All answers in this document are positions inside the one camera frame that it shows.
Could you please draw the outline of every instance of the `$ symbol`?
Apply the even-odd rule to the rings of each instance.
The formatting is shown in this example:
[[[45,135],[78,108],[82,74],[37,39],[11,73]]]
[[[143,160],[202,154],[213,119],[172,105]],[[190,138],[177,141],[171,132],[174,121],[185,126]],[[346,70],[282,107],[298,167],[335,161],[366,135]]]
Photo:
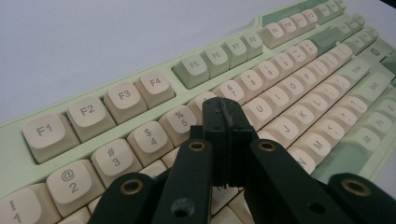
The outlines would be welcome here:
[[[150,137],[151,136],[151,131],[149,129],[145,129],[146,136]]]

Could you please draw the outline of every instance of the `white surface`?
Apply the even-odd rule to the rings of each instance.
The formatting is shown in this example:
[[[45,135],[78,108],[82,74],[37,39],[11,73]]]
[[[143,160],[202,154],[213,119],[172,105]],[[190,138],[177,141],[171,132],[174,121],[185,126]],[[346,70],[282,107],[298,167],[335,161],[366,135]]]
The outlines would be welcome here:
[[[0,123],[207,45],[294,2],[2,0]],[[395,9],[349,0],[346,12],[360,13],[396,47]]]

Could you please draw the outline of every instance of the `white desk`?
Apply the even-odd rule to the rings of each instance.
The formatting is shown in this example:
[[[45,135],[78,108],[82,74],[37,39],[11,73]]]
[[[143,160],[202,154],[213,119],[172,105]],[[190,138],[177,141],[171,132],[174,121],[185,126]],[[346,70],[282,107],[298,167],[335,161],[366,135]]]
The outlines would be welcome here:
[[[206,45],[294,2],[3,0],[0,123]],[[348,0],[346,12],[360,13],[396,47],[395,9]],[[390,162],[377,183],[396,198],[396,153]]]

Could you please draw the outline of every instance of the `black device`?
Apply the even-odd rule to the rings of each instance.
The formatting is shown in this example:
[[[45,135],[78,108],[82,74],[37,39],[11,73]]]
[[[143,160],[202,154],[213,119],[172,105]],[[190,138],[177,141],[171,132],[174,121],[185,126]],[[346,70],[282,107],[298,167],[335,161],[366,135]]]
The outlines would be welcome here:
[[[245,188],[255,223],[396,223],[396,201],[376,185],[352,174],[318,182],[219,97],[204,102],[171,169],[117,178],[89,223],[209,223],[212,187],[226,185]]]

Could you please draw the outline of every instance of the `keyboard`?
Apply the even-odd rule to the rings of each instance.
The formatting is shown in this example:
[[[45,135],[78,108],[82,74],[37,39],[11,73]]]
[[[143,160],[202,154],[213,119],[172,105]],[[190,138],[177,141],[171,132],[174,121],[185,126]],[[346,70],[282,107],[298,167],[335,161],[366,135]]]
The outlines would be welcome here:
[[[242,31],[0,127],[1,223],[85,223],[120,175],[172,167],[202,102],[238,102],[314,178],[375,180],[396,147],[396,50],[345,0],[295,3]],[[212,223],[252,223],[213,188]]]

